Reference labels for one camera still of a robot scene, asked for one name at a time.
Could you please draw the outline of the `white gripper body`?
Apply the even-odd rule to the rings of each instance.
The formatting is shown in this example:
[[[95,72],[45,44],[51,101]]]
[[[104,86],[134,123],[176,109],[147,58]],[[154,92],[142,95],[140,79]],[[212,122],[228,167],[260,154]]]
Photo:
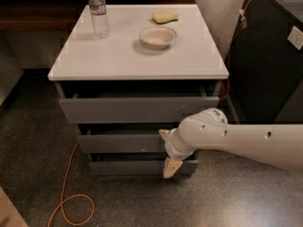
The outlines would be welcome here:
[[[191,147],[182,139],[178,129],[169,130],[169,137],[164,141],[168,156],[174,160],[185,160],[195,151],[195,148]]]

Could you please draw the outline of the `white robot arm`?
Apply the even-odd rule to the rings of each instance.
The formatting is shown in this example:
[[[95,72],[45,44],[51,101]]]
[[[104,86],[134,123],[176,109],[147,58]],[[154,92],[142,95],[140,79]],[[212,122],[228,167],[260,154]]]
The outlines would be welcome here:
[[[172,177],[194,151],[221,150],[282,169],[303,171],[303,125],[230,124],[225,114],[209,108],[159,132],[168,154],[164,177]]]

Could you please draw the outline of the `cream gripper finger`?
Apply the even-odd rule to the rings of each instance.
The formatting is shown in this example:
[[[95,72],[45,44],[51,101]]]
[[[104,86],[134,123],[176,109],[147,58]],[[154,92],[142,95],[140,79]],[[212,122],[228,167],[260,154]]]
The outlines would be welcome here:
[[[167,140],[169,137],[169,130],[160,130],[159,134],[163,140]]]
[[[178,171],[178,169],[182,166],[183,162],[171,159],[168,157],[165,160],[165,166],[163,171],[163,176],[165,179],[171,178]]]

